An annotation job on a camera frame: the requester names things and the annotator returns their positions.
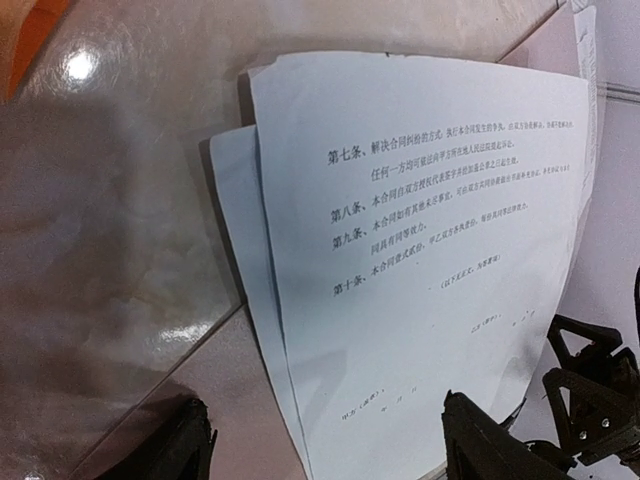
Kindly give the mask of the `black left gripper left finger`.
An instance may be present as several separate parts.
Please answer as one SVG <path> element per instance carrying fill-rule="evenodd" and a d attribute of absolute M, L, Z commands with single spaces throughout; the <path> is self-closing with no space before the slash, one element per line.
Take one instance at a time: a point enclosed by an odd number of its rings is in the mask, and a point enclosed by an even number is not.
<path fill-rule="evenodd" d="M 190 398 L 158 429 L 150 479 L 208 479 L 218 431 L 200 399 Z"/>

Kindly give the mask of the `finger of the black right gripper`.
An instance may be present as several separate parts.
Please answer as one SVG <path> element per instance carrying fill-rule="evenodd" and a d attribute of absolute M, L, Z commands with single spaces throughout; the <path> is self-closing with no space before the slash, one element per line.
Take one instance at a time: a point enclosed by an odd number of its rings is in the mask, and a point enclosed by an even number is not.
<path fill-rule="evenodd" d="M 639 468 L 639 374 L 624 367 L 600 384 L 553 368 L 543 377 L 561 450 L 585 466 L 612 455 Z"/>
<path fill-rule="evenodd" d="M 587 340 L 587 344 L 572 354 L 563 338 L 563 332 Z M 547 333 L 547 339 L 563 369 L 590 380 L 612 380 L 616 372 L 622 372 L 624 362 L 629 364 L 635 374 L 639 374 L 635 354 L 628 347 L 613 354 L 623 345 L 622 335 L 615 328 L 589 324 L 556 314 Z"/>

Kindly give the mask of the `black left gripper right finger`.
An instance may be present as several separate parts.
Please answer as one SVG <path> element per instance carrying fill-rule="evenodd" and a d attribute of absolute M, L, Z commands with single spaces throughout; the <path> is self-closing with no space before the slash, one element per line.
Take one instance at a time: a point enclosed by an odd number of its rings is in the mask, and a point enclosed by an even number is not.
<path fill-rule="evenodd" d="M 524 446 L 471 399 L 448 392 L 441 415 L 448 479 L 525 479 Z"/>

